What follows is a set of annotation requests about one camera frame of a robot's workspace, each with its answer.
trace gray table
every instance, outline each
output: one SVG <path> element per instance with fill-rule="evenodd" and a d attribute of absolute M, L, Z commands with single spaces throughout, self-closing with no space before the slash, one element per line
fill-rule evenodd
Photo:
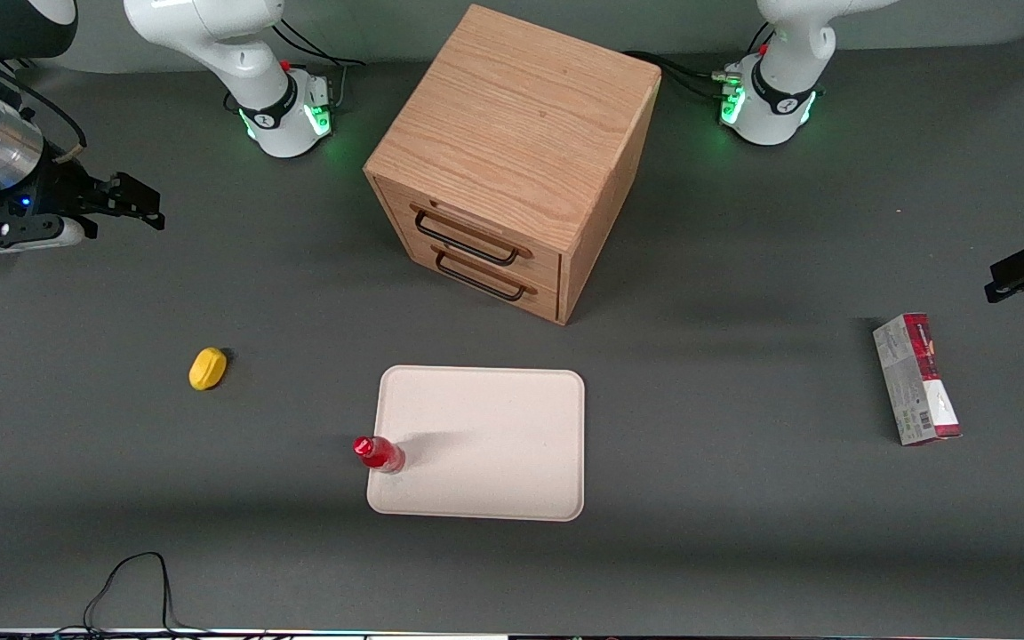
<path fill-rule="evenodd" d="M 982 292 L 1024 247 L 1024 42 L 841 53 L 780 148 L 667 84 L 566 328 L 394 239 L 360 167 L 422 71 L 352 72 L 290 162 L 211 74 L 44 79 L 168 229 L 0 259 L 0 627 L 155 549 L 207 627 L 1024 637 L 1024 295 Z M 869 325 L 904 311 L 959 441 L 895 440 Z M 195 393 L 206 345 L 240 360 Z M 582 517 L 373 513 L 348 446 L 395 364 L 580 372 Z M 152 627 L 158 588 L 130 566 L 98 622 Z"/>

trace wooden cube cabinet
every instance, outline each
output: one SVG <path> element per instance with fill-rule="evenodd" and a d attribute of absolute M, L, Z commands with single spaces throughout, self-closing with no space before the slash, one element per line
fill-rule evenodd
<path fill-rule="evenodd" d="M 416 263 L 564 325 L 634 182 L 659 80 L 473 5 L 366 174 Z"/>

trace red and white box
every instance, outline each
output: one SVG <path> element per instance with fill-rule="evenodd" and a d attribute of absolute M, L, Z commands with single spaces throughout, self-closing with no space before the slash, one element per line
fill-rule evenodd
<path fill-rule="evenodd" d="M 959 437 L 958 417 L 935 367 L 927 313 L 905 313 L 872 333 L 903 445 Z"/>

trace white tray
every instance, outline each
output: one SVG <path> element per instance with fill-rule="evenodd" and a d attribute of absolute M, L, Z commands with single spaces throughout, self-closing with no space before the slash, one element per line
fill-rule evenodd
<path fill-rule="evenodd" d="M 391 368 L 374 434 L 406 451 L 370 471 L 381 514 L 567 522 L 584 505 L 584 382 L 538 369 Z"/>

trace drawer handle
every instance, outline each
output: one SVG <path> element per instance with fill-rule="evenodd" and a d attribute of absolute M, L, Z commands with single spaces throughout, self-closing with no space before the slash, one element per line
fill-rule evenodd
<path fill-rule="evenodd" d="M 483 251 L 476 250 L 476 248 L 472 248 L 467 244 L 460 242 L 459 240 L 453 240 L 444 233 L 438 233 L 437 231 L 430 229 L 430 227 L 427 227 L 422 224 L 422 222 L 424 222 L 424 219 L 426 218 L 429 218 L 429 214 L 426 214 L 426 212 L 424 211 L 418 212 L 418 219 L 415 220 L 415 224 L 418 225 L 418 231 L 422 231 L 422 233 L 429 236 L 430 239 L 439 240 L 440 242 L 446 244 L 447 246 L 459 248 L 459 250 L 464 251 L 468 255 L 473 256 L 473 258 L 483 259 L 484 262 L 492 262 L 493 264 L 496 264 L 496 266 L 509 266 L 509 264 L 515 262 L 516 256 L 520 255 L 520 250 L 512 250 L 512 253 L 509 254 L 507 258 L 505 259 L 497 258 L 495 255 L 490 255 Z"/>
<path fill-rule="evenodd" d="M 464 274 L 464 272 L 455 271 L 452 270 L 452 268 L 444 266 L 444 255 L 446 255 L 444 252 L 437 252 L 437 268 L 440 272 L 443 272 L 443 274 L 446 274 L 450 279 L 459 280 L 461 283 L 464 283 L 469 287 L 478 288 L 480 291 L 483 291 L 488 295 L 495 295 L 496 297 L 499 297 L 499 299 L 504 300 L 504 302 L 516 302 L 517 300 L 522 299 L 524 292 L 528 291 L 527 287 L 520 285 L 520 288 L 517 289 L 515 294 L 507 294 L 495 287 L 488 287 L 488 285 L 481 283 L 479 280 L 469 279 L 468 275 Z"/>

